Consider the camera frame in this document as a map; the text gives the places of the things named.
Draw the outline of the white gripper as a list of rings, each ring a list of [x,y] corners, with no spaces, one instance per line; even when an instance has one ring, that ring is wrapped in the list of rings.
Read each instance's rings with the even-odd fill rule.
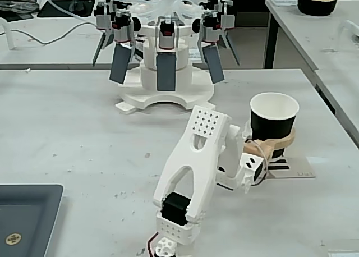
[[[296,131],[292,128],[290,133],[280,139],[252,140],[252,128],[250,121],[243,127],[243,153],[240,159],[243,178],[241,186],[245,194],[250,187],[259,186],[266,178],[268,173],[268,161],[279,159],[284,155],[284,151],[295,139]]]

